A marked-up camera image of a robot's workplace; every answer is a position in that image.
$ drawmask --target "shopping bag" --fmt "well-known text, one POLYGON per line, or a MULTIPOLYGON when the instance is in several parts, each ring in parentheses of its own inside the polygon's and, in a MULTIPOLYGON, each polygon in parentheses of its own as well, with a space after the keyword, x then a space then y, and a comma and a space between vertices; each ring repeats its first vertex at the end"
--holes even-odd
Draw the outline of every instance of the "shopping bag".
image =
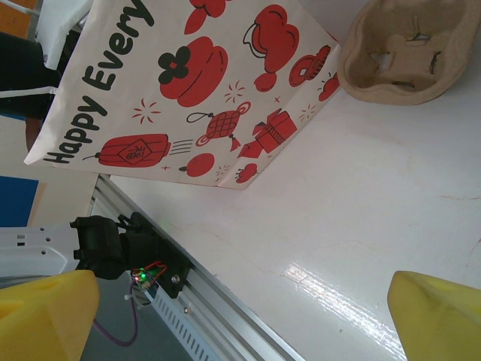
POLYGON ((242 190, 339 87, 296 0, 95 1, 27 164, 242 190))

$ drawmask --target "person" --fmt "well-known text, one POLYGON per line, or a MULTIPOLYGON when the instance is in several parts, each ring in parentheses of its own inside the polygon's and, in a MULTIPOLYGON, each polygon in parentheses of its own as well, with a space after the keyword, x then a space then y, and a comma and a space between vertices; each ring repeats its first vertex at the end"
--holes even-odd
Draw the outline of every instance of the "person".
POLYGON ((43 120, 52 105, 53 94, 2 98, 2 92, 57 88, 68 60, 77 44, 79 34, 68 35, 58 69, 44 66, 44 54, 39 43, 0 32, 0 114, 26 119, 26 146, 32 149, 43 120))

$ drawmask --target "dark clothing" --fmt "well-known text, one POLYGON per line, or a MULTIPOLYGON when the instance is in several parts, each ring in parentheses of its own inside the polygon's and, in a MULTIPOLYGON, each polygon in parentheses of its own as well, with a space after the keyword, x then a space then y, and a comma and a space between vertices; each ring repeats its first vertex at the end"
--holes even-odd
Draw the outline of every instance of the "dark clothing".
MULTIPOLYGON (((41 45, 0 32, 0 92, 58 87, 60 73, 44 67, 41 45)), ((0 98, 0 114, 44 119, 53 95, 0 98)))

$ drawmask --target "red persimmon print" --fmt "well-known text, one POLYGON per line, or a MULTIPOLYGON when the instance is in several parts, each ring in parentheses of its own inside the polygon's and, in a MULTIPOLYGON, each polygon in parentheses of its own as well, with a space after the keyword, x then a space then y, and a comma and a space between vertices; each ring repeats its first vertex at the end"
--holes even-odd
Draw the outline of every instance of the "red persimmon print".
POLYGON ((208 173, 215 164, 216 159, 210 153, 199 154, 192 158, 187 166, 179 168, 180 171, 185 171, 189 177, 200 177, 208 173))
POLYGON ((177 100, 185 108, 201 104, 217 88, 227 70, 228 56, 206 36, 195 39, 174 54, 159 57, 163 72, 159 76, 160 93, 177 100))

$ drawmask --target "red lantern print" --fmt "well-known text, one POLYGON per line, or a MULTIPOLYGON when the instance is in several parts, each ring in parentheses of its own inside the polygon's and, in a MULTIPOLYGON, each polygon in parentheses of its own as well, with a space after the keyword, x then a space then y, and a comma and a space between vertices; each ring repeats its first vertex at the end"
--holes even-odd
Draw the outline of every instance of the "red lantern print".
POLYGON ((216 116, 213 113, 193 113, 187 118, 187 123, 194 123, 204 117, 212 118, 207 126, 205 135, 202 135, 196 145, 202 147, 209 143, 211 139, 229 137, 232 140, 231 152, 241 146, 241 143, 234 137, 233 133, 241 115, 247 113, 250 109, 250 103, 245 102, 237 107, 235 111, 223 111, 216 116))
POLYGON ((148 168, 158 164, 170 149, 166 134, 129 135, 109 140, 92 157, 110 167, 148 168))

